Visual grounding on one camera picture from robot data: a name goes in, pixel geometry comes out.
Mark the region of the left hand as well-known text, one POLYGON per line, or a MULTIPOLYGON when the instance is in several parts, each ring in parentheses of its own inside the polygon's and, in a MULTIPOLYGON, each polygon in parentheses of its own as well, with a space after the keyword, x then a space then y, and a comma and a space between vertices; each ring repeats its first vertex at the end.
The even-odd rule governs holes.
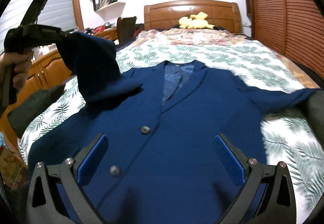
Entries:
POLYGON ((14 65, 16 76, 13 79, 13 86, 20 92, 29 76, 29 70, 32 66, 31 59, 33 51, 28 49, 24 54, 19 53, 4 53, 1 55, 1 88, 4 84, 5 69, 14 65))

